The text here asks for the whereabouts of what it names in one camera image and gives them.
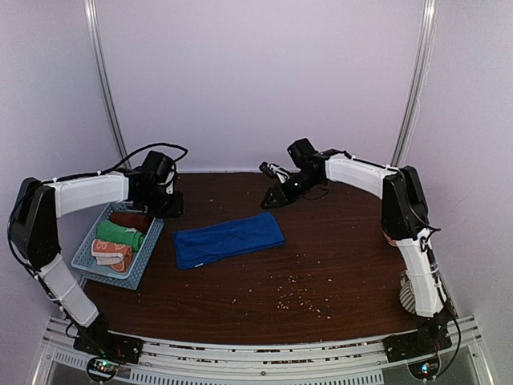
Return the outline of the front aluminium rail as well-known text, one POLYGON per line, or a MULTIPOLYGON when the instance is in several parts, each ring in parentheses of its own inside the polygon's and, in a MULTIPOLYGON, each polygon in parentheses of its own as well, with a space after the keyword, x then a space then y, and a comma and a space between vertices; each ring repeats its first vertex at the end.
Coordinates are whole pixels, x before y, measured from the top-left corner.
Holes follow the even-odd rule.
POLYGON ((437 384, 494 384, 473 317, 448 326, 453 345, 436 355, 391 362, 383 336, 345 341, 233 345, 144 337, 137 364, 113 384, 422 384, 419 369, 438 358, 437 384))

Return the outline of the green rolled towel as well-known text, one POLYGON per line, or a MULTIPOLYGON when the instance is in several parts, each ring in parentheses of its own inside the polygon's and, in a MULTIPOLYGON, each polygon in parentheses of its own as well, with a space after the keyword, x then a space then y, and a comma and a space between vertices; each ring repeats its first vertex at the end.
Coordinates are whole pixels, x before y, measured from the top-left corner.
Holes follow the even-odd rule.
POLYGON ((110 243, 126 245, 138 252, 143 245, 145 235, 135 228, 127 228, 111 221, 101 221, 96 227, 96 237, 110 243))

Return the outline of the left aluminium frame post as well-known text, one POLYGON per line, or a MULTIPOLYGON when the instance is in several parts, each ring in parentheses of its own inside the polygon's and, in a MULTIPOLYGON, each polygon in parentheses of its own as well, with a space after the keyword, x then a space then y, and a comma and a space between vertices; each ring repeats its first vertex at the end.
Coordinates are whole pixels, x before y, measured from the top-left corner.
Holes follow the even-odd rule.
POLYGON ((108 78, 107 65, 104 57, 101 32, 99 28, 97 4, 94 0, 85 0, 83 3, 87 29, 90 35, 91 46, 95 59, 95 66, 99 79, 101 96, 107 114, 107 121, 111 129, 111 134, 113 135, 115 148, 119 154, 119 158, 123 159, 127 155, 127 149, 124 143, 123 134, 119 126, 119 120, 115 110, 115 103, 113 100, 111 85, 108 78))

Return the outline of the blue towel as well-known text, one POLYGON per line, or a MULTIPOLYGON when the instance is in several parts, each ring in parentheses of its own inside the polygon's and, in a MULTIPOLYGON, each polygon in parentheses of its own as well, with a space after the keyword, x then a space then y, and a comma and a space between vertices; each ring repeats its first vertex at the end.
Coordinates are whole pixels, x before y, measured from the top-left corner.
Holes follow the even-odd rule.
POLYGON ((271 213, 172 234, 176 266, 191 270, 226 257, 282 246, 285 237, 271 213))

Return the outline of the aluminium frame post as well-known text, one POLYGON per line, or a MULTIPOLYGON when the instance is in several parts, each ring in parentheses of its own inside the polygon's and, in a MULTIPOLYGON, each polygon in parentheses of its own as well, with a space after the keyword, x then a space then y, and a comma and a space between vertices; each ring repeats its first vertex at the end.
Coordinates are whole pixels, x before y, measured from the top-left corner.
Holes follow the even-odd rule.
POLYGON ((123 134, 119 126, 119 120, 115 110, 115 103, 113 100, 111 85, 108 78, 107 65, 104 57, 101 32, 99 28, 97 4, 94 0, 85 0, 83 3, 87 29, 90 35, 91 46, 95 59, 95 66, 99 79, 101 96, 107 114, 107 121, 111 129, 111 134, 113 135, 115 148, 119 154, 119 158, 123 159, 127 155, 127 149, 124 143, 123 134))
POLYGON ((423 2, 422 22, 418 36, 418 47, 414 61, 410 88, 402 115, 398 137, 391 158, 391 165, 401 167, 406 163, 406 157, 416 127, 422 89, 428 76, 430 59, 434 45, 436 17, 439 1, 426 0, 423 2))

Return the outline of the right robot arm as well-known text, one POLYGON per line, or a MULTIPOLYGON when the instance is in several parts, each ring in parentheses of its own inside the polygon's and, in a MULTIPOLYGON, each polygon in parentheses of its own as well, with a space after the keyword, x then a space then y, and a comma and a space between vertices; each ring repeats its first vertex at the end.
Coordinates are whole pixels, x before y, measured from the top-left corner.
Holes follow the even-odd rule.
POLYGON ((306 138, 296 140, 287 152, 297 172, 267 162, 259 167, 276 181, 265 194, 262 208, 285 207, 312 188, 330 181, 348 184, 379 198, 382 230, 402 255, 414 295, 418 326, 410 345, 416 353, 424 355, 441 344, 451 313, 430 243, 438 230, 429 222, 429 209, 417 170, 411 166, 395 168, 375 164, 337 149, 319 152, 306 138))

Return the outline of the dark red rolled towel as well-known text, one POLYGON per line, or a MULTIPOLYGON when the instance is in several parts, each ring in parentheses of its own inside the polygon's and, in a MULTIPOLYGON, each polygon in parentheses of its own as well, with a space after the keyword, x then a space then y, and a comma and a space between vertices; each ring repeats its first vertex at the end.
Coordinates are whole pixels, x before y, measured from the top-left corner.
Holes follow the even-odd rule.
POLYGON ((148 232, 152 223, 149 216, 129 212, 113 212, 109 221, 119 226, 136 229, 143 234, 148 232))

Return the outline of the grey striped mug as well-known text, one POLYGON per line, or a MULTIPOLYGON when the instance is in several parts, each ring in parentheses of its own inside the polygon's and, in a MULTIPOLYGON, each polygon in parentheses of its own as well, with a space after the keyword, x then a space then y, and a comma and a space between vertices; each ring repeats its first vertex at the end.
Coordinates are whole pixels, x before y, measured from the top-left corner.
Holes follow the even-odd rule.
POLYGON ((402 308, 410 314, 416 315, 416 301, 412 281, 406 271, 400 275, 399 301, 402 308))

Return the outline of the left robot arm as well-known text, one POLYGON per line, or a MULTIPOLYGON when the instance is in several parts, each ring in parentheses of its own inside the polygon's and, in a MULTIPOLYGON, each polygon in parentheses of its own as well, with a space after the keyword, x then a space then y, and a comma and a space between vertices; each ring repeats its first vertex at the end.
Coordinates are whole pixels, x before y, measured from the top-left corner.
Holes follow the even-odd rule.
POLYGON ((6 236, 13 257, 77 327, 85 344, 98 356, 115 349, 107 318, 85 294, 62 256, 59 222, 83 210, 129 202, 153 218, 178 217, 184 199, 174 187, 178 160, 145 147, 147 155, 135 168, 119 162, 96 172, 49 180, 22 181, 8 221, 6 236))

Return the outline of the right aluminium frame post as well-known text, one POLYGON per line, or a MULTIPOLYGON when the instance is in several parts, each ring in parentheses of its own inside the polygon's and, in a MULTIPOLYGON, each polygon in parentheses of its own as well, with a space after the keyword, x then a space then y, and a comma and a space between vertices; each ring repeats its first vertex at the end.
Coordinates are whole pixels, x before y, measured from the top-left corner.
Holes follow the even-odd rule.
POLYGON ((416 127, 422 89, 428 76, 430 59, 434 45, 436 17, 439 1, 426 0, 423 2, 422 22, 418 36, 418 47, 414 61, 410 88, 402 115, 398 137, 391 158, 391 165, 401 167, 406 163, 406 157, 416 127))

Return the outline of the orange white patterned bowl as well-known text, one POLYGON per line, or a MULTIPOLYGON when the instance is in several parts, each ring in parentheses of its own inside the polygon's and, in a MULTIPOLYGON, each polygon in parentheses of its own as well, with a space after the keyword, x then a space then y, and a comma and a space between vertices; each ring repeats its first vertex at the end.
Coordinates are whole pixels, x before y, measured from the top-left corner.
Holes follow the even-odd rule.
POLYGON ((383 235, 384 235, 384 237, 387 240, 389 245, 391 245, 393 247, 397 246, 397 242, 385 230, 383 231, 383 235))

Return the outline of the orange bunny pattern towel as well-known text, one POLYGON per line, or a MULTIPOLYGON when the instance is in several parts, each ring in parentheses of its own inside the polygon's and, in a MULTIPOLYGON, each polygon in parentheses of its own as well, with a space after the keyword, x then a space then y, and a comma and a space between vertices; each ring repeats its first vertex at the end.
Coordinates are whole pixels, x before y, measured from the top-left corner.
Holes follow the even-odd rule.
POLYGON ((126 245, 95 239, 91 244, 91 256, 97 265, 110 267, 117 273, 125 274, 131 266, 133 251, 126 245))

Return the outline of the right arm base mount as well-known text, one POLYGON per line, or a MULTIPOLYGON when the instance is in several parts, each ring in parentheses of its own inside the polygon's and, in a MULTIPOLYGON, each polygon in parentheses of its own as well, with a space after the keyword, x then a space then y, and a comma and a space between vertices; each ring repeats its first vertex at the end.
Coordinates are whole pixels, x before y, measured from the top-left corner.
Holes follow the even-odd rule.
POLYGON ((440 352, 452 347, 449 336, 432 339, 420 330, 405 334, 392 334, 383 341, 389 363, 406 361, 410 375, 422 381, 435 380, 442 372, 440 352))

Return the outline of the light blue plastic basket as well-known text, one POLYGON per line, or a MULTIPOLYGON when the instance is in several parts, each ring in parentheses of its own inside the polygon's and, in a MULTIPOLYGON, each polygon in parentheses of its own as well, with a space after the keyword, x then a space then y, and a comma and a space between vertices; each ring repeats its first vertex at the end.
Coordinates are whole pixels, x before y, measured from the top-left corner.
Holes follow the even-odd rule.
POLYGON ((160 238, 164 221, 130 205, 109 204, 71 260, 85 278, 136 290, 160 238))

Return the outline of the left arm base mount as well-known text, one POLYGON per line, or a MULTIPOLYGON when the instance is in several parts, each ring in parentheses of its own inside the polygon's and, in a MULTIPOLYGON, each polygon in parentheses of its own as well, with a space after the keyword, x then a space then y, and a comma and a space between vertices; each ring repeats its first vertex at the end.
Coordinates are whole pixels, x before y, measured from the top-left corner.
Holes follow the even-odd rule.
POLYGON ((117 376, 122 365, 137 364, 143 351, 143 340, 121 334, 107 334, 105 346, 81 334, 75 338, 73 347, 89 354, 86 374, 94 382, 106 383, 117 376))

